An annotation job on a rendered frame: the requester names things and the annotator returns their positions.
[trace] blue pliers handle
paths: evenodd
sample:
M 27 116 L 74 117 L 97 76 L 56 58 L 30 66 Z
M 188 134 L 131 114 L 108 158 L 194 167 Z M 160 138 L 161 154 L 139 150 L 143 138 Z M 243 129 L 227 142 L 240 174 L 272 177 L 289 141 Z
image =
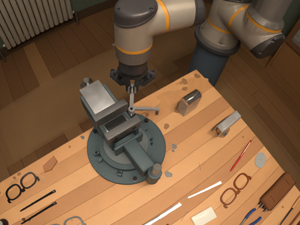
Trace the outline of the blue pliers handle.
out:
M 248 219 L 249 218 L 249 216 L 251 216 L 251 214 L 252 213 L 254 213 L 255 212 L 255 210 L 256 209 L 252 209 L 246 216 L 245 216 L 245 218 L 243 219 L 243 221 L 241 222 L 241 224 L 240 225 L 242 225 L 245 221 L 246 221 L 246 219 Z M 254 221 L 254 222 L 252 222 L 252 223 L 250 223 L 249 225 L 254 225 L 254 224 L 257 224 L 260 220 L 261 220 L 262 218 L 261 217 L 259 217 L 256 221 Z

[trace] eyeglasses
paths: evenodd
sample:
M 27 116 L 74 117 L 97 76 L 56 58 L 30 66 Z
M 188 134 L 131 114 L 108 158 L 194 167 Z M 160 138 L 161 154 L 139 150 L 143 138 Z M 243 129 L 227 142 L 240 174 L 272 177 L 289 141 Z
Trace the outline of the eyeglasses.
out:
M 69 220 L 71 220 L 71 219 L 74 219 L 74 218 L 79 219 L 80 222 L 81 222 L 81 225 L 86 225 L 80 217 L 71 217 L 71 218 L 69 218 L 69 219 L 66 219 L 66 220 L 64 221 L 64 225 L 66 225 L 67 221 L 69 221 Z
M 33 182 L 33 184 L 31 184 L 30 186 L 25 187 L 25 186 L 23 185 L 23 180 L 24 180 L 24 178 L 25 178 L 26 176 L 28 176 L 29 174 L 32 174 L 32 175 L 33 175 L 33 177 L 34 177 L 34 182 Z M 21 178 L 21 180 L 20 180 L 20 184 L 21 184 L 21 186 L 22 186 L 23 188 L 21 188 L 20 185 L 18 185 L 18 184 L 13 184 L 12 186 L 10 186 L 10 187 L 6 190 L 5 195 L 6 195 L 6 197 L 7 197 L 8 203 L 11 203 L 11 201 L 16 200 L 18 197 L 20 197 L 20 195 L 22 194 L 22 192 L 25 192 L 26 189 L 29 189 L 29 188 L 31 188 L 33 185 L 35 185 L 36 182 L 37 182 L 37 180 L 39 181 L 39 178 L 38 178 L 33 172 L 28 172 L 28 173 L 26 173 L 24 176 L 22 176 L 22 178 Z M 17 187 L 19 188 L 20 192 L 19 192 L 19 194 L 18 194 L 17 197 L 15 197 L 15 198 L 10 198 L 10 197 L 8 196 L 8 192 L 10 191 L 10 189 L 12 189 L 12 188 L 15 187 L 15 186 L 17 186 Z
M 247 183 L 245 184 L 245 186 L 243 186 L 242 188 L 238 188 L 237 186 L 236 186 L 236 180 L 241 176 L 241 175 L 244 175 L 246 178 L 247 178 Z M 231 203 L 233 203 L 233 201 L 236 199 L 236 197 L 238 196 L 238 194 L 240 193 L 240 190 L 242 190 L 242 189 L 244 189 L 246 186 L 247 186 L 247 184 L 249 183 L 249 180 L 251 180 L 251 177 L 250 176 L 248 176 L 247 174 L 245 174 L 245 173 L 241 173 L 241 174 L 239 174 L 236 178 L 235 178 L 235 180 L 234 180 L 234 182 L 233 182 L 233 185 L 234 185 L 234 187 L 238 190 L 238 191 L 236 191 L 235 189 L 233 189 L 232 187 L 230 187 L 230 188 L 227 188 L 224 192 L 223 192 L 223 194 L 221 195 L 221 197 L 220 197 L 220 201 L 221 201 L 221 203 L 224 205 L 224 208 L 225 209 L 227 209 L 228 207 L 227 207 L 227 205 L 230 205 Z M 228 191 L 228 190 L 232 190 L 232 191 L 234 191 L 234 194 L 235 194 L 235 196 L 234 196 L 234 199 L 230 202 L 230 203 L 225 203 L 224 201 L 223 201 L 223 195 L 226 193 L 226 191 Z

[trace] red pencil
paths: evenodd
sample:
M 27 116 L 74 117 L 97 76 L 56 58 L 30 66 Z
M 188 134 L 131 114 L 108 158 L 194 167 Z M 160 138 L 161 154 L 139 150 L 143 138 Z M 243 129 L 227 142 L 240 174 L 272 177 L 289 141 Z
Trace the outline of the red pencil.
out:
M 252 140 L 249 141 L 249 143 L 247 144 L 247 146 L 245 147 L 245 149 L 243 150 L 242 154 L 240 155 L 240 157 L 238 158 L 238 160 L 236 160 L 235 164 L 233 165 L 233 167 L 231 168 L 230 172 L 235 168 L 235 166 L 237 165 L 237 163 L 239 162 L 240 158 L 242 158 L 242 156 L 244 155 L 244 153 L 246 152 L 247 148 L 249 147 L 249 145 L 251 144 Z

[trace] wooden table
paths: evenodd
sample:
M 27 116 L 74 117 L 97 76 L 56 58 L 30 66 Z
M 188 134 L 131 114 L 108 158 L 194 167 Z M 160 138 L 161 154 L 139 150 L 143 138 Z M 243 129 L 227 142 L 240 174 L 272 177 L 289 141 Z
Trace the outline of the wooden table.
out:
M 202 99 L 195 110 L 183 117 L 175 110 L 177 103 L 195 89 L 202 93 Z M 0 219 L 7 219 L 10 225 L 19 225 L 22 218 L 28 219 L 56 202 L 25 224 L 63 225 L 66 219 L 78 216 L 86 225 L 142 225 L 181 203 L 181 207 L 155 224 L 193 225 L 190 218 L 211 206 L 217 218 L 209 225 L 239 225 L 251 209 L 258 208 L 260 197 L 284 173 L 242 119 L 230 128 L 226 137 L 217 137 L 212 129 L 234 109 L 196 70 L 145 97 L 136 106 L 160 107 L 157 116 L 154 112 L 141 112 L 157 124 L 165 137 L 163 175 L 157 184 L 149 185 L 144 181 L 135 185 L 119 185 L 98 175 L 87 157 L 90 129 L 1 182 Z M 229 172 L 249 140 L 253 140 L 252 144 L 235 169 Z M 263 168 L 256 167 L 254 163 L 259 152 L 267 157 Z M 56 166 L 52 171 L 44 172 L 43 165 L 53 156 L 58 161 Z M 166 171 L 172 173 L 172 177 L 167 177 Z M 20 184 L 20 178 L 27 172 L 35 173 L 40 181 L 9 204 L 6 189 L 12 184 Z M 220 196 L 227 188 L 234 187 L 233 181 L 240 173 L 246 173 L 252 179 L 225 209 Z M 188 196 L 219 181 L 222 185 L 188 199 Z M 245 182 L 246 178 L 241 176 L 237 184 L 242 186 Z M 54 189 L 56 193 L 20 212 Z M 299 195 L 294 186 L 272 211 L 263 212 L 259 208 L 245 225 L 260 216 L 262 219 L 258 225 L 278 225 Z M 224 196 L 224 200 L 228 199 L 227 203 L 232 198 L 233 192 L 230 191 Z M 299 211 L 300 204 L 283 225 L 296 225 L 300 220 Z M 80 224 L 78 219 L 67 223 L 77 224 Z

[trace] white radiator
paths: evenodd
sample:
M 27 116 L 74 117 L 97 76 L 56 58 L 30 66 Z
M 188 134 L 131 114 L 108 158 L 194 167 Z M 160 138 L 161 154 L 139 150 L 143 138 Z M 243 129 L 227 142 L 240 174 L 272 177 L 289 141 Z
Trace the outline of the white radiator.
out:
M 70 0 L 0 0 L 0 38 L 7 49 L 73 18 Z

